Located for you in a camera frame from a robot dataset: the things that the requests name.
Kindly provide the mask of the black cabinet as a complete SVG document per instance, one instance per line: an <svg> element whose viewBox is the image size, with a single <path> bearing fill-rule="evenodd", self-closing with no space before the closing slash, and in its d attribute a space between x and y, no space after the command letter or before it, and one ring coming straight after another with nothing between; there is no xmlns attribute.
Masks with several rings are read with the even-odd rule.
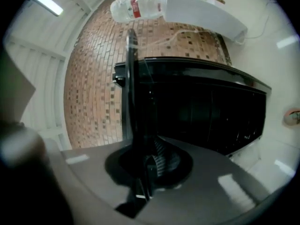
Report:
<svg viewBox="0 0 300 225"><path fill-rule="evenodd" d="M113 80L122 89L122 126L132 134L126 95L125 61ZM139 59L137 92L145 151L159 137L172 138L223 155L263 135L271 87L233 67L201 59Z"/></svg>

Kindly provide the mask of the ceiling tube light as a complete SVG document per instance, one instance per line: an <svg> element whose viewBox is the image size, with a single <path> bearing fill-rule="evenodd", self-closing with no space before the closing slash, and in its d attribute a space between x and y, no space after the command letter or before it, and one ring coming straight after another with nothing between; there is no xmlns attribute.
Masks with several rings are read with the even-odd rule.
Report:
<svg viewBox="0 0 300 225"><path fill-rule="evenodd" d="M53 0L33 0L47 11L51 12L55 16L59 16L63 12L63 8L61 8L57 3Z"/></svg>

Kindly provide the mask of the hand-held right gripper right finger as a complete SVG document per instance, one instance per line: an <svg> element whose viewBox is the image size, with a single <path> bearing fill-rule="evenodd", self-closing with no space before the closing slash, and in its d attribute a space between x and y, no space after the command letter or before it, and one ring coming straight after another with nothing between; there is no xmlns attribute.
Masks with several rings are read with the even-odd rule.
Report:
<svg viewBox="0 0 300 225"><path fill-rule="evenodd" d="M179 188L156 192L136 216L145 225L249 225L279 197L228 157L163 137L193 160Z"/></svg>

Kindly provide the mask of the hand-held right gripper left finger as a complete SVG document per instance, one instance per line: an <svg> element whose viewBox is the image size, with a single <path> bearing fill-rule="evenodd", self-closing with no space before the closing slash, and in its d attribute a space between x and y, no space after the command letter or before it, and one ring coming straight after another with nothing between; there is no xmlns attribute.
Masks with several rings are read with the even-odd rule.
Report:
<svg viewBox="0 0 300 225"><path fill-rule="evenodd" d="M116 210L126 202L132 185L131 176L119 164L119 156L130 144L125 140L62 152L74 182L67 195L76 221L131 220Z"/></svg>

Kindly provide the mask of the round orange object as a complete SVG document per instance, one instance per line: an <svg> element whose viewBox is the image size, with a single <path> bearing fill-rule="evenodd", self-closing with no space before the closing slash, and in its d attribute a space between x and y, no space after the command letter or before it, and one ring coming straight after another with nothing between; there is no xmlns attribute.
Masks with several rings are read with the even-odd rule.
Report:
<svg viewBox="0 0 300 225"><path fill-rule="evenodd" d="M300 108L293 108L287 111L284 114L283 123L289 127L300 125Z"/></svg>

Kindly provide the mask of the clear water jug red label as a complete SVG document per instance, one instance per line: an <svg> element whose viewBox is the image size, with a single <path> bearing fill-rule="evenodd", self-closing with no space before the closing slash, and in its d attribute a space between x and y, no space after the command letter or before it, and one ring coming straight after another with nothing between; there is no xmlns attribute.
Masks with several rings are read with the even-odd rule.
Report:
<svg viewBox="0 0 300 225"><path fill-rule="evenodd" d="M110 11L118 23L152 20L164 15L165 4L166 0L115 0Z"/></svg>

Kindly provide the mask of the white water dispenser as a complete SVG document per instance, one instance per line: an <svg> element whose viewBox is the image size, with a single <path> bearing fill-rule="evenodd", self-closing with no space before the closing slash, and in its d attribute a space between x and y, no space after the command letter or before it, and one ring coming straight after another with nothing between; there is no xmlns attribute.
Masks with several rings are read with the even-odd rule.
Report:
<svg viewBox="0 0 300 225"><path fill-rule="evenodd" d="M165 0L163 8L166 22L202 27L231 41L245 36L248 31L247 26L217 0Z"/></svg>

